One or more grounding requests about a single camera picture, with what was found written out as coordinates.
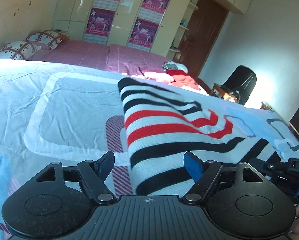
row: striped clothing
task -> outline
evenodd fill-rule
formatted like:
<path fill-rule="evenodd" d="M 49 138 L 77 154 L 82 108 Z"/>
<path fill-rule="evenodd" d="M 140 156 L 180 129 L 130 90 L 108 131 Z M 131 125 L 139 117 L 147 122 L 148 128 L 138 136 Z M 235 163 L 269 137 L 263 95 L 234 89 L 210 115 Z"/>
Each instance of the striped clothing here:
<path fill-rule="evenodd" d="M 183 157 L 238 163 L 258 157 L 279 162 L 265 139 L 247 138 L 228 119 L 167 89 L 124 78 L 124 107 L 132 186 L 137 195 L 182 196 L 194 184 Z"/>

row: bed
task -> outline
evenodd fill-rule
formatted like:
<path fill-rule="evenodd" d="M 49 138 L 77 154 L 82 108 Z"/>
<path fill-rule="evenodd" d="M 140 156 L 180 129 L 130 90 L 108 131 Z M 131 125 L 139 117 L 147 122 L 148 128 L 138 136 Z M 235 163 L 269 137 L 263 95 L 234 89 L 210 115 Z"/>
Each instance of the bed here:
<path fill-rule="evenodd" d="M 2 12 L 14 14 L 15 8 L 20 8 L 30 13 L 32 8 L 27 5 L 28 1 L 23 1 L 22 9 L 19 0 L 12 0 L 5 4 L 7 9 Z M 42 6 L 35 0 L 32 5 L 36 9 L 35 6 Z M 4 36 L 0 40 L 8 43 L 16 37 L 23 39 L 44 28 L 41 23 L 31 25 L 20 35 L 17 27 L 10 29 L 11 37 Z M 70 41 L 49 53 L 41 51 L 31 61 L 0 60 L 0 240 L 10 236 L 1 216 L 3 202 L 54 161 L 74 166 L 83 160 L 97 160 L 110 150 L 115 154 L 115 167 L 105 184 L 118 197 L 142 193 L 184 194 L 194 183 L 186 174 L 178 176 L 178 172 L 182 172 L 184 151 L 176 149 L 167 154 L 166 148 L 161 146 L 166 139 L 168 143 L 188 143 L 187 137 L 173 131 L 163 139 L 160 134 L 130 139 L 131 134 L 139 134 L 138 129 L 147 129 L 148 124 L 174 122 L 175 116 L 163 119 L 144 116 L 144 120 L 126 124 L 135 110 L 149 111 L 151 105 L 165 107 L 165 112 L 183 113 L 183 117 L 177 119 L 181 125 L 200 114 L 204 125 L 194 132 L 195 143 L 197 140 L 206 143 L 204 145 L 236 142 L 227 151 L 212 149 L 202 155 L 196 149 L 195 154 L 203 160 L 237 163 L 247 155 L 250 157 L 250 152 L 255 155 L 251 150 L 255 147 L 259 149 L 257 157 L 263 160 L 299 158 L 299 141 L 273 112 L 247 109 L 218 98 L 120 74 L 159 71 L 163 60 L 163 57 L 117 45 L 106 47 L 79 41 Z M 144 100 L 154 104 L 139 104 Z M 134 107 L 128 107 L 131 101 Z M 228 129 L 229 123 L 230 133 L 220 138 L 210 136 L 210 133 L 219 134 Z M 159 151 L 152 150 L 151 154 L 156 155 L 146 156 L 148 149 L 155 147 L 159 147 Z M 165 172 L 176 174 L 173 177 L 181 181 L 156 183 Z M 79 190 L 74 182 L 67 185 Z"/>

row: corner shelf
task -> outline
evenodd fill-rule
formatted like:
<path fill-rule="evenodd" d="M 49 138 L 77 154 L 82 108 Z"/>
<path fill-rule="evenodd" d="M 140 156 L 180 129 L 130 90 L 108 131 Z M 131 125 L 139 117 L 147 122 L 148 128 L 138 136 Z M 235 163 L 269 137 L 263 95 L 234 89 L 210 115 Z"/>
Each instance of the corner shelf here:
<path fill-rule="evenodd" d="M 179 53 L 180 52 L 179 49 L 172 49 L 172 48 L 170 48 L 169 50 L 172 51 L 172 52 L 175 52 L 175 53 Z"/>
<path fill-rule="evenodd" d="M 187 30 L 187 31 L 189 31 L 189 28 L 186 28 L 186 27 L 183 26 L 183 25 L 180 25 L 179 27 L 180 27 L 180 28 L 183 28 L 183 29 L 185 29 L 185 30 Z"/>
<path fill-rule="evenodd" d="M 198 10 L 198 7 L 195 4 L 193 4 L 192 2 L 189 2 L 188 7 L 193 9 L 194 11 Z"/>

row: black leather chair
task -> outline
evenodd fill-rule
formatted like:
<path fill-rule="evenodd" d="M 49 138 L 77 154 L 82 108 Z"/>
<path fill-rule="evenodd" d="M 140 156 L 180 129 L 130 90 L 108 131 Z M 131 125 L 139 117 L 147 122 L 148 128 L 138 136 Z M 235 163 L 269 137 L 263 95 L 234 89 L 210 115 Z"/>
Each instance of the black leather chair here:
<path fill-rule="evenodd" d="M 245 105 L 257 81 L 256 74 L 245 66 L 238 66 L 227 81 L 220 87 L 226 93 L 237 97 L 237 103 Z"/>

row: wooden bed frame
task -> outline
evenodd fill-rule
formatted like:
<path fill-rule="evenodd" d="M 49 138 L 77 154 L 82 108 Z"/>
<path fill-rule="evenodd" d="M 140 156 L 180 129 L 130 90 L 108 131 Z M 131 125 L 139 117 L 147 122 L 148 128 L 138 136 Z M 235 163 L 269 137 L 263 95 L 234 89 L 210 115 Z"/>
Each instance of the wooden bed frame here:
<path fill-rule="evenodd" d="M 0 0 L 0 49 L 49 29 L 50 22 L 44 0 Z"/>

